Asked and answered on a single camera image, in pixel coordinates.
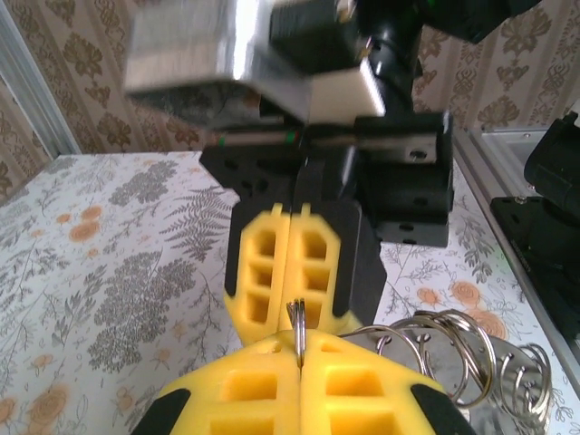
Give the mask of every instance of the damask wallpaper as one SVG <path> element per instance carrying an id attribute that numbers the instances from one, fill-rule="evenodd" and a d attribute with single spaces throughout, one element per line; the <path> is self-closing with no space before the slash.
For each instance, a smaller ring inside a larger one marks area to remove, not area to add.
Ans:
<path id="1" fill-rule="evenodd" d="M 3 0 L 82 150 L 193 150 L 202 130 L 123 98 L 136 8 L 167 0 Z M 426 29 L 418 109 L 450 107 L 464 126 L 542 126 L 580 97 L 580 0 L 544 0 L 470 45 Z"/>
<path id="2" fill-rule="evenodd" d="M 0 78 L 0 205 L 50 158 Z"/>

